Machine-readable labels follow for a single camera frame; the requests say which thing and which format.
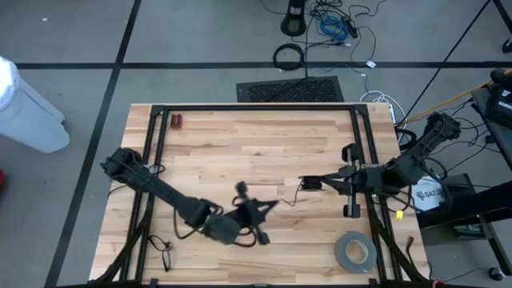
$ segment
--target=butcher block tabletop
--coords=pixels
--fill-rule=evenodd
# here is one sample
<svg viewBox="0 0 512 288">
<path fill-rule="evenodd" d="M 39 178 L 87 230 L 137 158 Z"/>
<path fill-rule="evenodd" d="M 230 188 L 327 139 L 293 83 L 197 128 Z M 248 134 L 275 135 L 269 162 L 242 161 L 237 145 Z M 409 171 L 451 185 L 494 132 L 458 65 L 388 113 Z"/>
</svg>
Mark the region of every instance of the butcher block tabletop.
<svg viewBox="0 0 512 288">
<path fill-rule="evenodd" d="M 132 105 L 121 146 L 142 153 L 151 104 Z M 399 154 L 397 139 L 387 104 L 368 104 L 370 122 L 380 163 Z M 182 115 L 182 128 L 166 125 L 159 178 L 188 196 L 209 199 L 230 211 L 236 196 L 234 185 L 245 181 L 248 195 L 258 200 L 294 200 L 300 175 L 333 173 L 345 165 L 342 148 L 354 142 L 349 111 L 340 110 L 231 110 L 172 111 Z M 160 119 L 154 129 L 150 163 L 156 151 Z M 366 132 L 359 120 L 367 161 Z M 114 182 L 112 188 L 120 186 Z M 370 236 L 370 223 L 364 197 L 358 195 L 361 217 L 342 216 L 347 198 L 330 187 L 324 191 L 298 192 L 291 207 L 280 201 L 268 213 L 262 228 L 271 244 L 242 248 L 225 246 L 194 234 L 179 240 L 174 234 L 173 210 L 156 199 L 150 235 L 173 243 L 172 269 L 165 272 L 162 252 L 148 245 L 143 282 L 157 278 L 160 284 L 368 284 L 378 279 L 376 268 L 365 274 L 352 274 L 334 258 L 334 243 L 347 231 Z M 126 242 L 134 192 L 127 187 L 108 198 L 90 278 L 103 274 Z M 141 216 L 145 207 L 143 196 Z M 403 204 L 389 200 L 390 208 Z M 429 268 L 414 211 L 404 212 L 403 220 L 390 215 L 394 237 L 405 252 L 409 236 L 414 237 L 410 252 L 414 264 L 425 276 Z M 190 231 L 180 218 L 180 234 Z M 239 237 L 239 242 L 251 239 Z M 387 277 L 393 278 L 389 252 L 382 242 Z M 362 251 L 356 245 L 347 249 L 357 261 Z M 129 277 L 134 278 L 138 247 L 131 257 Z"/>
</svg>

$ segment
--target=roll of tape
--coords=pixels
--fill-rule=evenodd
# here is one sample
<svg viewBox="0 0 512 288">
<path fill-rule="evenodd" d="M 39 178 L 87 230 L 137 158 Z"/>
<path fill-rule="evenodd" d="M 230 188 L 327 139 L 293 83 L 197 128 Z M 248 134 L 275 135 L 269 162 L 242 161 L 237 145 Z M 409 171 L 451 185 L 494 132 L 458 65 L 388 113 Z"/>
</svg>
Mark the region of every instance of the roll of tape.
<svg viewBox="0 0 512 288">
<path fill-rule="evenodd" d="M 363 258 L 360 262 L 352 262 L 346 254 L 346 246 L 351 242 L 358 244 L 362 249 Z M 334 256 L 343 269 L 352 273 L 366 273 L 375 267 L 377 261 L 377 251 L 371 239 L 356 231 L 349 231 L 336 241 Z"/>
</svg>

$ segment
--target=white bucket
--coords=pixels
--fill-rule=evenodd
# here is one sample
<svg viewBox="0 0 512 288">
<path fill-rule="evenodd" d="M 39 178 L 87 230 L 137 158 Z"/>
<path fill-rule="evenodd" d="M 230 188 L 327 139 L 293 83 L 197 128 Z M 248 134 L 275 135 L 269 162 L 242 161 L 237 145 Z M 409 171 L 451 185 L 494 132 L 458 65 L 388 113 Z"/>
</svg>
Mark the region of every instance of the white bucket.
<svg viewBox="0 0 512 288">
<path fill-rule="evenodd" d="M 70 142 L 63 121 L 64 115 L 19 77 L 16 66 L 0 57 L 0 134 L 51 153 Z"/>
</svg>

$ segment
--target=black mat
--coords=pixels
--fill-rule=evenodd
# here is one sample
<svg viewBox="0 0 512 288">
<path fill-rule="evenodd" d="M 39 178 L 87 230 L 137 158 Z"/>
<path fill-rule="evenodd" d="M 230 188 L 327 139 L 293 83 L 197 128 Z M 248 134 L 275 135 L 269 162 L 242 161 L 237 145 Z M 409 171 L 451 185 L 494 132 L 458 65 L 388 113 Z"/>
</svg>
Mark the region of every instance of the black mat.
<svg viewBox="0 0 512 288">
<path fill-rule="evenodd" d="M 237 84 L 239 102 L 344 102 L 338 77 Z"/>
</svg>

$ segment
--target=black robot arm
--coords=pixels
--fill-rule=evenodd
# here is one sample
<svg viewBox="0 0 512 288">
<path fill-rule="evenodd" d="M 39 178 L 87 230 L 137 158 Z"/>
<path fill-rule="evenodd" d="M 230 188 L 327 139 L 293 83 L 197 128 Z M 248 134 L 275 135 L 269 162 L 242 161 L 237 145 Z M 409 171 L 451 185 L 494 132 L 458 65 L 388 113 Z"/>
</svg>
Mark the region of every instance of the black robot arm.
<svg viewBox="0 0 512 288">
<path fill-rule="evenodd" d="M 118 148 L 101 166 L 112 180 L 124 183 L 136 191 L 151 193 L 174 207 L 185 220 L 185 224 L 208 238 L 225 244 L 234 244 L 237 236 L 241 234 L 240 230 L 247 228 L 255 233 L 259 244 L 270 243 L 268 235 L 259 228 L 259 225 L 265 221 L 266 214 L 278 201 L 260 202 L 257 199 L 250 199 L 244 182 L 236 186 L 237 209 L 222 214 L 222 207 L 212 201 L 185 196 L 153 176 L 142 164 L 140 154 L 132 149 Z"/>
<path fill-rule="evenodd" d="M 332 186 L 339 194 L 348 196 L 348 204 L 343 207 L 345 217 L 358 218 L 359 205 L 355 202 L 355 193 L 385 193 L 396 195 L 401 188 L 418 183 L 425 173 L 436 178 L 428 171 L 425 159 L 445 140 L 458 138 L 460 123 L 446 114 L 433 113 L 427 119 L 423 136 L 409 149 L 384 165 L 361 165 L 358 169 L 355 161 L 359 160 L 355 144 L 343 148 L 342 158 L 348 164 L 337 173 L 319 176 L 301 176 L 304 190 L 308 187 L 321 189 L 322 183 Z"/>
</svg>

